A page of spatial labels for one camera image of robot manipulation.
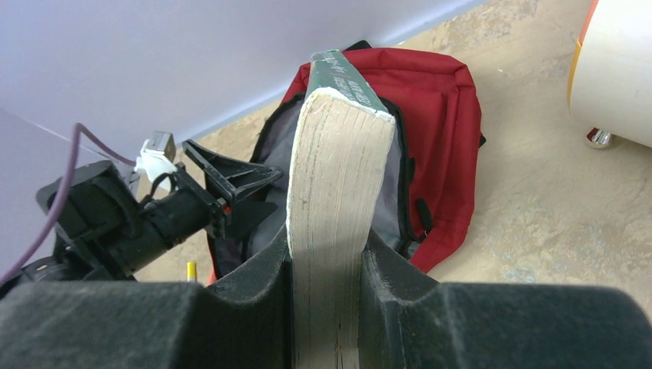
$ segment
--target beige floor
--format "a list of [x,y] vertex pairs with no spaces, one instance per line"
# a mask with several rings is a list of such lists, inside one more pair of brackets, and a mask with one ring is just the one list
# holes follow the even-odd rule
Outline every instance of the beige floor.
[[[652,316],[652,149],[619,140],[596,151],[567,112],[567,74],[590,0],[495,0],[400,47],[453,55],[477,83],[483,132],[477,206],[440,281],[597,284],[625,290]],[[200,142],[247,159],[267,107]],[[185,278],[210,262],[197,234],[141,271]]]

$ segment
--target metal foot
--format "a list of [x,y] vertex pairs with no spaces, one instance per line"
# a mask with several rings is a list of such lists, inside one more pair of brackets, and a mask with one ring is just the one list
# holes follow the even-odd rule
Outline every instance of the metal foot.
[[592,148],[607,148],[609,145],[611,145],[612,137],[613,135],[611,132],[593,128],[588,133],[587,140],[585,142]]

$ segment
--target book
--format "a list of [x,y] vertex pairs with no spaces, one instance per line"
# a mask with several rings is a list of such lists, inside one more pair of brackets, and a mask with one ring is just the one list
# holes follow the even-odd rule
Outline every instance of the book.
[[337,50],[312,55],[290,164],[294,365],[358,367],[361,254],[394,117]]

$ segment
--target white connector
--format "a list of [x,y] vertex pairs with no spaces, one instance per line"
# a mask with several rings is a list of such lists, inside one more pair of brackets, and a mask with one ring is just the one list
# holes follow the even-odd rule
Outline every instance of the white connector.
[[[135,170],[138,173],[147,174],[147,178],[151,182],[159,175],[173,173],[177,171],[177,167],[172,163],[176,151],[175,138],[172,133],[155,131],[151,138],[143,143],[141,154],[136,158]],[[165,179],[159,187],[170,191],[170,180]]]

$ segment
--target red backpack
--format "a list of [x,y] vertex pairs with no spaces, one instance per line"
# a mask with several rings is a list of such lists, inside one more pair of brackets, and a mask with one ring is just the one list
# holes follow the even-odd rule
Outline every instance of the red backpack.
[[[428,272],[462,245],[474,211],[477,152],[484,137],[471,73],[458,60],[433,52],[363,48],[344,56],[397,120],[397,154],[394,160],[390,150],[372,227],[396,228],[384,241]],[[310,64],[302,65],[265,122],[252,162],[289,166],[309,75]],[[215,243],[211,253],[218,275],[235,269],[276,235],[285,220],[287,183],[286,175],[265,195],[277,203],[279,214],[244,240]]]

